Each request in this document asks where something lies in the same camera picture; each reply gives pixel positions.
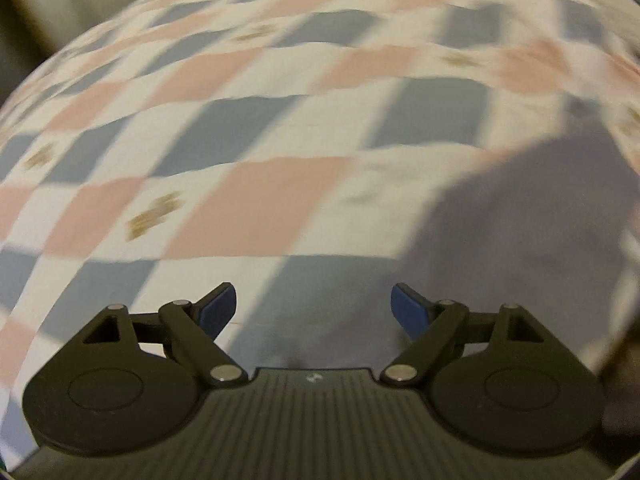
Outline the checkered teddy bear quilt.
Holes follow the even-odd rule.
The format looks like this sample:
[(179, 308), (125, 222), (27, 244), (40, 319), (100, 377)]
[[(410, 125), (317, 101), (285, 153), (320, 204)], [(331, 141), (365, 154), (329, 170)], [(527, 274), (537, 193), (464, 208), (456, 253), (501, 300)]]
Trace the checkered teddy bear quilt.
[(639, 179), (639, 64), (590, 0), (138, 0), (1, 110), (1, 455), (108, 304), (233, 284), (247, 368), (366, 366), (448, 188), (605, 133)]

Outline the grey-purple shirt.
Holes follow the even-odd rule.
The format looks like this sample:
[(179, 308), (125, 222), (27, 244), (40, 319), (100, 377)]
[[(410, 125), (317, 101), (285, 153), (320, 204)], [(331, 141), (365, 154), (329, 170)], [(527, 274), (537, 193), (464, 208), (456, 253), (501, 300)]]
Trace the grey-purple shirt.
[(448, 188), (398, 276), (477, 310), (520, 304), (598, 368), (639, 310), (638, 206), (608, 134), (562, 136)]

